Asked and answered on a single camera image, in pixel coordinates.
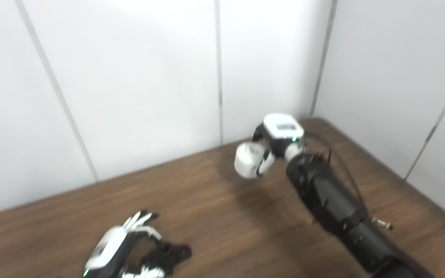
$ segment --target robotic arm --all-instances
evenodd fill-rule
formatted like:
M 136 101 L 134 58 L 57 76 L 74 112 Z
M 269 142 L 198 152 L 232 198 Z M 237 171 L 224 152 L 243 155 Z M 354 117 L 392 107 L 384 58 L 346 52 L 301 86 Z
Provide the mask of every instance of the robotic arm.
M 420 264 L 397 248 L 370 218 L 366 208 L 335 178 L 320 156 L 306 153 L 306 133 L 287 114 L 269 114 L 252 142 L 238 146 L 234 167 L 244 178 L 263 176 L 275 158 L 288 161 L 286 174 L 303 204 L 318 223 L 335 235 L 373 278 L 433 278 Z

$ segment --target cable connector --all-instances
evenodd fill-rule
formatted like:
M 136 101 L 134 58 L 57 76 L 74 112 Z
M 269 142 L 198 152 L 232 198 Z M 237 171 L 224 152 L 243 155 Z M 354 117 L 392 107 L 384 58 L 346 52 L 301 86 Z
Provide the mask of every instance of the cable connector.
M 376 226 L 378 226 L 378 227 L 381 227 L 382 229 L 388 229 L 388 230 L 392 230 L 392 229 L 394 229 L 394 225 L 392 225 L 391 223 L 389 223 L 389 222 L 385 222 L 385 221 L 383 221 L 383 220 L 380 220 L 379 218 L 376 218 L 376 217 L 372 217 L 371 219 L 370 219 L 370 221 L 373 223 L 373 224 L 375 224 Z

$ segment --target brown wooden tabletop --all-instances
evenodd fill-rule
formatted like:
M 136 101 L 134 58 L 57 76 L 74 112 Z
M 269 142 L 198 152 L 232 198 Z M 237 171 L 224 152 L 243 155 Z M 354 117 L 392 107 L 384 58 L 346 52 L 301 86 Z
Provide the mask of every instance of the brown wooden tabletop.
M 332 142 L 371 215 L 394 224 L 388 237 L 445 277 L 445 212 L 326 122 L 303 125 Z M 104 232 L 145 208 L 160 213 L 150 225 L 164 239 L 192 246 L 175 278 L 369 277 L 335 237 L 306 224 L 310 215 L 287 181 L 284 162 L 265 178 L 244 180 L 233 169 L 237 145 L 0 213 L 0 278 L 81 277 Z M 320 151 L 314 142 L 309 146 Z M 137 246 L 130 263 L 141 252 Z

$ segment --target black cable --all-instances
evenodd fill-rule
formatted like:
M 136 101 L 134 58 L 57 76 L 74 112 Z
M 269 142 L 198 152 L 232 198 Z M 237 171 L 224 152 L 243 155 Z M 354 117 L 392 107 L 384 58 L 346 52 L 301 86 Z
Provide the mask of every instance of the black cable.
M 346 176 L 348 180 L 353 185 L 353 188 L 355 189 L 355 192 L 357 193 L 358 200 L 360 201 L 362 207 L 365 209 L 365 211 L 369 211 L 367 209 L 367 205 L 365 204 L 365 201 L 363 200 L 362 193 L 360 192 L 360 189 L 358 188 L 357 183 L 353 179 L 353 176 L 351 175 L 350 171 L 348 170 L 348 167 L 346 166 L 346 163 L 341 159 L 341 157 L 338 155 L 338 153 L 332 148 L 332 145 L 327 141 L 322 135 L 314 133 L 314 132 L 305 132 L 306 137 L 313 138 L 317 141 L 319 141 L 322 145 L 326 145 L 329 148 L 329 157 L 328 157 L 328 163 L 330 163 L 331 160 L 331 153 L 334 153 L 336 157 L 338 158 L 339 164 L 341 164 L 341 168 L 346 172 Z

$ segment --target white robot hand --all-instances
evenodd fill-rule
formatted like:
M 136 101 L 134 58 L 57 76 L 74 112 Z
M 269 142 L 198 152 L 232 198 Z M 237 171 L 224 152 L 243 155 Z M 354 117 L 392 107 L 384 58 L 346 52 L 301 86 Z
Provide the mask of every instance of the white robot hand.
M 291 160 L 305 149 L 304 130 L 288 114 L 268 114 L 253 135 L 252 142 L 236 149 L 234 168 L 244 178 L 258 178 L 267 173 L 276 158 Z

